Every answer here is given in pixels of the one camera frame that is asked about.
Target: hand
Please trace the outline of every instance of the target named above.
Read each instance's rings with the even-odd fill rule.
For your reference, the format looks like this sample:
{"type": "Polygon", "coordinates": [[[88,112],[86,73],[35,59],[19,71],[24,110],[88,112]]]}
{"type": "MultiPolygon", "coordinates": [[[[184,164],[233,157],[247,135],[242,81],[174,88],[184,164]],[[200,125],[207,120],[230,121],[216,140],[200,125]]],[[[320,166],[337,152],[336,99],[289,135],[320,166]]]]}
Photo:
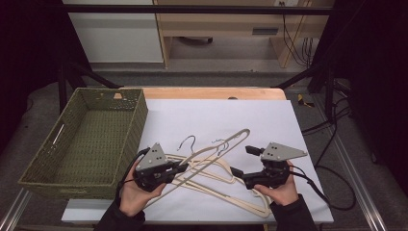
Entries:
{"type": "Polygon", "coordinates": [[[166,184],[163,183],[157,187],[153,192],[147,192],[139,188],[135,181],[133,181],[133,172],[139,161],[136,161],[128,175],[126,176],[125,181],[131,180],[123,185],[122,195],[119,210],[128,217],[134,217],[138,212],[140,212],[147,202],[154,197],[157,197],[162,194],[163,189],[166,184]]]}
{"type": "MultiPolygon", "coordinates": [[[[290,170],[293,171],[293,164],[288,161],[288,165],[291,166],[290,170]]],[[[278,205],[286,206],[299,199],[292,174],[289,175],[285,185],[279,186],[277,189],[271,189],[263,185],[255,185],[254,189],[269,196],[278,205]]]]}

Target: white cabinet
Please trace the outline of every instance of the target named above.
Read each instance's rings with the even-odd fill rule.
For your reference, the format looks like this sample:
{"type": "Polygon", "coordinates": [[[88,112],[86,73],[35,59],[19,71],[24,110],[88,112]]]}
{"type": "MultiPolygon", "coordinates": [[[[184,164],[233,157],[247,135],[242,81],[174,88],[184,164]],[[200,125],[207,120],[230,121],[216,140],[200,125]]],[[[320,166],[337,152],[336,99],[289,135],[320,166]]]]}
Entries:
{"type": "MultiPolygon", "coordinates": [[[[64,0],[65,4],[152,5],[151,0],[64,0]]],[[[154,13],[70,13],[90,63],[162,63],[154,13]]]]}

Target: green wicker basket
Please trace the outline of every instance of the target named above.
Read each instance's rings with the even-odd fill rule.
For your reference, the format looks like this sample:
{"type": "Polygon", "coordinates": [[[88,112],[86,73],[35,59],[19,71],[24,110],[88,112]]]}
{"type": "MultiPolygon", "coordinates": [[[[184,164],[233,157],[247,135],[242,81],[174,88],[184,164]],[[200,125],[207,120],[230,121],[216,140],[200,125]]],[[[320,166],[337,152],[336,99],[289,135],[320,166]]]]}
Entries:
{"type": "Polygon", "coordinates": [[[77,89],[18,184],[51,198],[113,199],[147,113],[142,89],[77,89]]]}

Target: gray gripper bracket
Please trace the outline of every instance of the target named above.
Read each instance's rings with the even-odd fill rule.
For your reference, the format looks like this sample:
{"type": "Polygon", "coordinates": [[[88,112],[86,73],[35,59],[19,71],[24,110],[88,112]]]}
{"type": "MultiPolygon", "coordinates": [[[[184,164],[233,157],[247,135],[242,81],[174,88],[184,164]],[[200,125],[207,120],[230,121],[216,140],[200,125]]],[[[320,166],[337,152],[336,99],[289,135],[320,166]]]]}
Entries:
{"type": "Polygon", "coordinates": [[[306,156],[306,151],[289,147],[277,142],[270,142],[265,151],[261,154],[261,160],[265,161],[286,161],[293,158],[306,156]]]}
{"type": "Polygon", "coordinates": [[[165,152],[158,142],[156,142],[146,155],[140,160],[136,166],[136,170],[147,169],[151,167],[162,166],[167,163],[165,152]]]}

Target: black cable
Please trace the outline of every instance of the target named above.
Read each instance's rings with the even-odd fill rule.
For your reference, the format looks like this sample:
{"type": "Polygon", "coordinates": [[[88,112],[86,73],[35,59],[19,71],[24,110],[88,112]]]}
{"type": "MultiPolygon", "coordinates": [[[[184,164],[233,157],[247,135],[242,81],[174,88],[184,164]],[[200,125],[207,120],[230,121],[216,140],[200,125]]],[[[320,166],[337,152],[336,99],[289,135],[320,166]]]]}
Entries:
{"type": "Polygon", "coordinates": [[[34,106],[34,100],[32,98],[27,98],[27,100],[30,101],[30,105],[27,107],[24,113],[28,113],[34,106]]]}
{"type": "MultiPolygon", "coordinates": [[[[281,6],[281,7],[286,7],[284,2],[283,2],[282,5],[280,5],[280,6],[281,6]]],[[[296,63],[299,64],[299,65],[306,66],[307,68],[309,68],[309,66],[307,65],[306,60],[305,60],[304,58],[302,59],[302,58],[300,57],[300,55],[298,54],[298,52],[297,52],[297,49],[296,49],[296,47],[295,47],[295,45],[294,45],[294,41],[292,40],[291,35],[289,34],[288,29],[287,29],[287,27],[286,27],[286,17],[285,17],[284,14],[282,14],[282,18],[283,18],[283,30],[284,30],[284,32],[283,32],[283,41],[285,42],[286,46],[288,47],[289,51],[291,52],[291,54],[292,54],[294,60],[296,61],[296,63]],[[300,60],[303,62],[303,64],[300,64],[300,63],[297,61],[296,56],[294,55],[294,53],[293,53],[291,47],[290,47],[290,46],[287,44],[287,42],[286,42],[286,36],[285,36],[285,34],[288,35],[288,38],[289,38],[289,40],[290,40],[290,42],[291,42],[291,45],[292,45],[293,50],[294,50],[294,53],[296,54],[297,58],[300,59],[300,60]]]]}
{"type": "MultiPolygon", "coordinates": [[[[343,100],[346,100],[346,99],[347,99],[347,97],[344,97],[344,98],[340,99],[339,101],[337,101],[337,102],[334,104],[334,106],[337,105],[337,104],[339,104],[339,103],[342,102],[343,100]]],[[[330,120],[325,120],[324,122],[322,122],[322,123],[320,123],[320,124],[317,124],[317,125],[315,125],[315,126],[313,126],[313,127],[310,127],[310,128],[305,129],[305,130],[302,130],[301,133],[303,134],[303,133],[307,133],[307,132],[313,131],[313,130],[315,130],[315,129],[318,129],[318,128],[322,127],[323,125],[325,125],[325,124],[327,124],[327,123],[330,123],[330,120]]]]}
{"type": "Polygon", "coordinates": [[[344,182],[347,184],[347,186],[349,187],[349,189],[350,189],[350,191],[351,191],[351,194],[352,194],[352,202],[351,202],[351,205],[349,205],[349,206],[347,206],[347,207],[343,207],[343,208],[342,208],[342,207],[333,206],[333,208],[334,208],[334,209],[337,209],[337,210],[342,210],[342,211],[348,211],[348,210],[351,210],[352,208],[354,208],[354,206],[355,206],[356,203],[357,203],[357,197],[356,197],[356,192],[355,192],[354,189],[351,187],[350,183],[348,183],[348,181],[345,180],[338,172],[336,172],[335,170],[333,170],[333,169],[331,169],[331,168],[329,168],[329,167],[325,167],[325,166],[316,166],[316,167],[315,167],[315,169],[318,169],[318,168],[325,169],[325,170],[330,171],[331,173],[335,174],[337,177],[339,177],[342,181],[344,181],[344,182]]]}
{"type": "Polygon", "coordinates": [[[329,142],[327,143],[327,145],[324,147],[323,151],[321,152],[321,154],[320,154],[320,156],[319,156],[319,158],[318,158],[318,161],[315,163],[315,167],[319,165],[321,159],[323,158],[323,156],[325,155],[327,149],[329,148],[330,143],[334,140],[334,138],[335,138],[335,136],[336,136],[336,132],[337,132],[336,108],[338,107],[338,105],[339,105],[340,102],[342,102],[342,101],[344,101],[344,100],[347,100],[347,99],[348,99],[348,97],[344,97],[344,98],[338,100],[338,101],[333,105],[333,125],[334,125],[334,131],[333,131],[333,134],[332,134],[332,136],[331,136],[329,142]]]}
{"type": "MultiPolygon", "coordinates": [[[[349,115],[349,114],[350,114],[350,110],[349,110],[349,109],[350,109],[350,107],[346,107],[346,108],[343,108],[341,111],[339,111],[339,112],[336,114],[336,119],[339,121],[342,117],[349,115]]],[[[302,135],[303,135],[304,137],[305,137],[305,136],[310,136],[310,135],[315,134],[315,133],[318,132],[318,131],[321,131],[321,130],[324,130],[324,129],[326,129],[326,128],[329,128],[329,127],[331,127],[332,125],[333,125],[333,124],[331,123],[330,125],[325,126],[325,127],[322,127],[322,128],[314,128],[314,129],[311,129],[311,130],[307,129],[307,130],[309,130],[309,131],[306,131],[306,132],[303,132],[303,131],[302,131],[302,135]]]]}
{"type": "MultiPolygon", "coordinates": [[[[346,109],[349,109],[349,107],[346,107],[346,108],[342,109],[341,111],[339,111],[339,112],[336,114],[336,117],[338,117],[338,118],[343,117],[343,115],[339,115],[339,114],[342,113],[342,112],[343,112],[344,110],[346,110],[346,109]]],[[[315,125],[315,126],[313,126],[313,127],[310,127],[310,128],[305,129],[305,130],[302,130],[301,133],[303,134],[303,136],[305,136],[304,133],[308,133],[308,132],[310,132],[310,131],[316,130],[316,129],[322,127],[323,125],[325,125],[325,124],[327,124],[327,123],[330,123],[330,120],[325,120],[324,122],[322,122],[322,123],[320,123],[320,124],[317,124],[317,125],[315,125]]]]}
{"type": "Polygon", "coordinates": [[[291,43],[292,43],[292,47],[293,47],[293,49],[294,49],[294,52],[296,53],[297,57],[300,59],[299,54],[297,54],[296,47],[294,47],[294,44],[293,44],[293,42],[292,42],[292,38],[291,38],[291,36],[289,35],[289,32],[288,32],[288,30],[287,30],[287,28],[286,28],[286,19],[285,19],[285,15],[284,15],[284,14],[282,14],[282,17],[283,17],[283,41],[285,42],[286,47],[288,47],[289,52],[291,52],[291,54],[292,54],[292,56],[293,56],[294,60],[296,61],[296,63],[297,63],[297,64],[299,64],[299,65],[304,66],[304,65],[305,65],[304,61],[303,61],[303,64],[300,64],[300,63],[299,63],[299,61],[297,60],[296,56],[294,55],[294,53],[293,53],[293,51],[292,51],[291,47],[290,47],[290,46],[288,45],[288,43],[286,42],[286,37],[285,37],[285,34],[286,34],[286,33],[288,33],[289,40],[290,40],[290,41],[291,41],[291,43]]]}
{"type": "Polygon", "coordinates": [[[310,179],[310,178],[303,172],[303,170],[302,170],[303,174],[300,174],[300,173],[297,173],[297,172],[294,172],[294,171],[290,171],[290,174],[292,174],[292,175],[294,175],[294,176],[301,177],[301,178],[307,180],[307,183],[312,187],[312,189],[315,191],[315,193],[316,193],[324,202],[326,202],[326,204],[329,206],[329,208],[333,208],[333,209],[341,210],[341,211],[348,211],[348,210],[351,210],[352,208],[354,208],[354,206],[355,206],[355,204],[356,204],[356,202],[357,202],[357,197],[356,197],[355,191],[353,190],[353,188],[351,187],[351,185],[350,185],[339,173],[337,173],[336,171],[334,171],[334,170],[332,170],[332,169],[330,169],[330,168],[328,168],[328,167],[323,167],[323,166],[319,166],[319,167],[331,171],[333,174],[335,174],[336,176],[338,176],[341,180],[343,180],[343,181],[348,185],[348,187],[350,188],[351,193],[352,193],[352,202],[351,202],[351,205],[349,205],[349,206],[347,206],[347,207],[339,207],[339,206],[333,205],[333,204],[330,202],[330,200],[327,198],[327,196],[325,196],[325,195],[323,194],[323,192],[321,192],[321,190],[318,188],[318,186],[315,184],[315,182],[314,182],[312,179],[310,179]]]}
{"type": "Polygon", "coordinates": [[[126,171],[125,171],[125,173],[124,173],[122,179],[117,183],[117,186],[116,186],[116,194],[115,194],[115,201],[118,201],[118,200],[119,200],[119,198],[120,198],[120,190],[122,189],[123,185],[134,180],[134,179],[132,179],[132,180],[127,180],[127,181],[126,181],[126,177],[127,177],[127,175],[129,174],[129,172],[132,170],[133,164],[135,163],[135,161],[136,161],[140,156],[145,155],[149,150],[150,150],[150,147],[147,147],[147,148],[141,150],[140,152],[138,152],[138,154],[136,154],[136,156],[133,158],[133,160],[131,161],[131,163],[129,164],[129,166],[126,168],[126,171]]]}

